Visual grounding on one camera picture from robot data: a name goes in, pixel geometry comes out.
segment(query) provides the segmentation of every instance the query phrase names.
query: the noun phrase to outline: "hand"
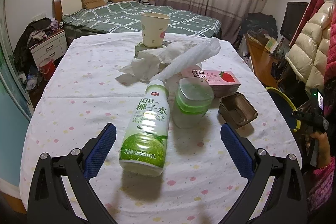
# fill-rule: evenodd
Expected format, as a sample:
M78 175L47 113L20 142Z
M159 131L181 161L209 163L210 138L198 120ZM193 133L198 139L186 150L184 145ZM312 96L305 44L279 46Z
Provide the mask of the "hand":
M319 157L317 160L317 168L323 168L330 163L330 145L326 133L314 132L310 134L313 139L319 140ZM306 149L310 147L309 141L306 142Z

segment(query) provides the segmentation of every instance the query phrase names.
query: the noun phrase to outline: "television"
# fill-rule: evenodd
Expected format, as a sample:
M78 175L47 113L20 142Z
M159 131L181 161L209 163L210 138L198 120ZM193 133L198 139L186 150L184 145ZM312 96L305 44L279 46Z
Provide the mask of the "television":
M288 39L292 40L297 27L299 26L303 14L306 11L308 2L288 2L285 17L281 26L280 34Z

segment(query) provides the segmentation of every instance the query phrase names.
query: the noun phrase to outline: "strawberry milk carton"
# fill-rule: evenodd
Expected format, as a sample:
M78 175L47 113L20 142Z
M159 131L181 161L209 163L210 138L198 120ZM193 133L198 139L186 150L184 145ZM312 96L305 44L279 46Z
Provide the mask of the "strawberry milk carton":
M183 78L198 77L206 80L211 86L215 98L234 93L240 86L239 81L231 71L185 69L181 73Z

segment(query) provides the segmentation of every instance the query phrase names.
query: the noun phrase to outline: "white drawer cabinet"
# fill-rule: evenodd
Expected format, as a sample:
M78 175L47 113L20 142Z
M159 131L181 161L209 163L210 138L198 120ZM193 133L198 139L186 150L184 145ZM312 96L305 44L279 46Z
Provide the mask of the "white drawer cabinet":
M39 69L39 64L46 58L52 57L54 60L60 58L68 49L65 32L62 29L57 30L50 37L40 44L30 48L35 64Z

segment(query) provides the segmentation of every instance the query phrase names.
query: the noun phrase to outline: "pink sleeve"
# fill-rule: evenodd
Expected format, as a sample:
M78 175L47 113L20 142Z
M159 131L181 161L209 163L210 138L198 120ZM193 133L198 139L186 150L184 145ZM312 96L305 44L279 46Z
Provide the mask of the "pink sleeve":
M315 184L308 195L309 212L319 208L330 198L334 171L335 157L331 157L331 161L326 167L313 171Z

